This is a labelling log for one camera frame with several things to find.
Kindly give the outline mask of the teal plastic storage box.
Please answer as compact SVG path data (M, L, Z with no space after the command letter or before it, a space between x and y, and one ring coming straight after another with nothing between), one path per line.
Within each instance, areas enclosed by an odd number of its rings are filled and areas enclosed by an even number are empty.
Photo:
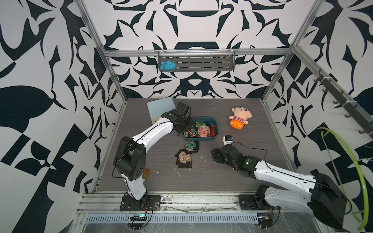
M193 117L191 126L182 132L185 141L212 141L218 135L218 126L212 117Z

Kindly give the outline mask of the pink label black tea bag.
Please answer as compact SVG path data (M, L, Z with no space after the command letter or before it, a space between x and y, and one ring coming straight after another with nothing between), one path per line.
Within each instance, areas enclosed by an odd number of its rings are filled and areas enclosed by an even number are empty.
M197 133L199 137L211 137L210 126L197 127Z

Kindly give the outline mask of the yellow label black tea bag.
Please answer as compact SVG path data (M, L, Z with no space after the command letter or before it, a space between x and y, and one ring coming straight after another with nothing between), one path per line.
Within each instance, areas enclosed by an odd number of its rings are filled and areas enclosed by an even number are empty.
M192 168L192 157L191 154L188 154L185 149L181 149L175 157L177 158L176 160L176 165L180 169L191 169Z

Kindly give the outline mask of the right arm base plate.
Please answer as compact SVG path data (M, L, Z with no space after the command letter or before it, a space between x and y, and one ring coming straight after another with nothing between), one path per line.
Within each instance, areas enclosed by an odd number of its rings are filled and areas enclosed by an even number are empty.
M275 210L276 207L270 205L264 198L256 195L244 195L238 196L241 210L248 211L259 211L259 210Z

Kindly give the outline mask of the red tea bag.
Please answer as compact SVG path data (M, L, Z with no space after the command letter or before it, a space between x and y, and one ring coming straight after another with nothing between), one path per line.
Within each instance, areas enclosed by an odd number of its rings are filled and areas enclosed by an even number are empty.
M215 137L216 136L215 126L214 125L210 126L210 136L211 137Z

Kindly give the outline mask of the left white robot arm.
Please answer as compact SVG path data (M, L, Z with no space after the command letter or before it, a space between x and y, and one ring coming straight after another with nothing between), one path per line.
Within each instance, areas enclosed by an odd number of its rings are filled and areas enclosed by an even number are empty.
M113 161L113 170L124 179L127 195L136 203L145 203L147 190L142 181L148 150L162 137L172 131L178 134L192 126L191 108L179 102L177 106L161 115L159 120L148 129L133 137L124 136L120 142Z

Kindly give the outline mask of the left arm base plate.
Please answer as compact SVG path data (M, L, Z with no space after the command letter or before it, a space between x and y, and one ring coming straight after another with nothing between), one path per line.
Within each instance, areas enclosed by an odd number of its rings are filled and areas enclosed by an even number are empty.
M145 194L139 201L134 199L125 193L122 197L119 210L124 211L145 211L147 205L150 205L149 208L152 208L154 211L157 211L160 208L161 196L160 195L147 195Z

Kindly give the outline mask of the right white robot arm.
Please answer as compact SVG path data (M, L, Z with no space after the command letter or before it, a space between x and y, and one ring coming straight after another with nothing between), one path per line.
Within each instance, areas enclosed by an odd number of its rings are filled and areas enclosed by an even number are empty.
M226 164L240 175L272 183L279 190L261 185L254 200L259 206L285 207L313 215L323 224L342 229L347 197L327 175L304 175L279 168L254 156L244 156L231 144L213 149L212 159Z

